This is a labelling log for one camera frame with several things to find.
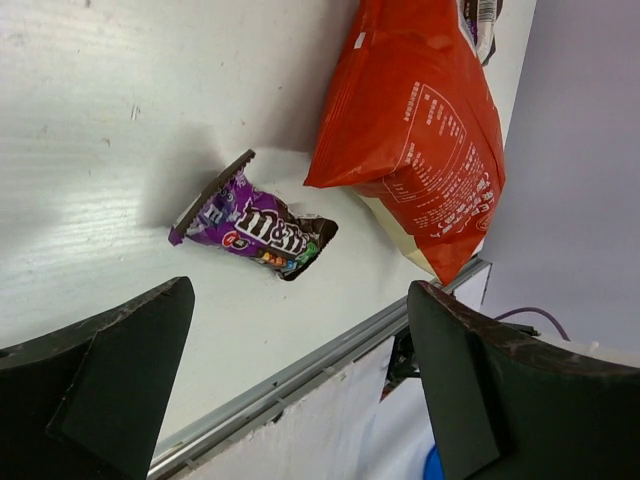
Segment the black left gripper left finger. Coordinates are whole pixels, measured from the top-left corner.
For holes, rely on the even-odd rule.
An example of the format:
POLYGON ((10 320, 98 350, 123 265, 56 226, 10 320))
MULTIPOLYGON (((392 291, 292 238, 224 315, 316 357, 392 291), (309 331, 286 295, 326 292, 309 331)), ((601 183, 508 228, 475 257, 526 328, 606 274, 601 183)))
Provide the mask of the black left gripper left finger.
POLYGON ((194 305, 176 277, 2 349, 2 478, 146 478, 194 305))

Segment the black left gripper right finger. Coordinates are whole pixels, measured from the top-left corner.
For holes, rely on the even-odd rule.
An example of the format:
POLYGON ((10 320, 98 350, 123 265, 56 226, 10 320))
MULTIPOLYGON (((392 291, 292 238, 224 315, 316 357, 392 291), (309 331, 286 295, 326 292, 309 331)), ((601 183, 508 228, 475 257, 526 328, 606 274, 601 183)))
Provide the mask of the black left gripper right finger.
POLYGON ((639 371, 551 345, 415 281, 407 313, 448 479, 635 479, 639 371))

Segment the purple M&M's packet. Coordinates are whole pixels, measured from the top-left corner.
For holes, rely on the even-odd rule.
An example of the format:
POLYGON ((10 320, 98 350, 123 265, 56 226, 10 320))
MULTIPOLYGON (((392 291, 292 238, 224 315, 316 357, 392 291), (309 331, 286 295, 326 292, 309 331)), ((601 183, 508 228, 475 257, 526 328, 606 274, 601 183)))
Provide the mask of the purple M&M's packet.
POLYGON ((338 224, 296 215, 279 197, 255 187, 244 173, 255 156, 249 149, 218 174, 171 227, 168 241, 220 248, 293 281, 317 260, 338 224))

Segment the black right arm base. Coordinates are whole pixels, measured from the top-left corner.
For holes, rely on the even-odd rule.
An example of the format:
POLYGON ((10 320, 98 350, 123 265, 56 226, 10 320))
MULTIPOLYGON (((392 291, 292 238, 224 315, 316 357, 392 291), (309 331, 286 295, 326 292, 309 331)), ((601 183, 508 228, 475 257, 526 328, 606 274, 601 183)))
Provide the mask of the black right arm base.
POLYGON ((405 380, 419 377, 419 367, 412 336, 409 328, 406 327, 394 337, 394 344, 380 400, 384 400, 405 380))

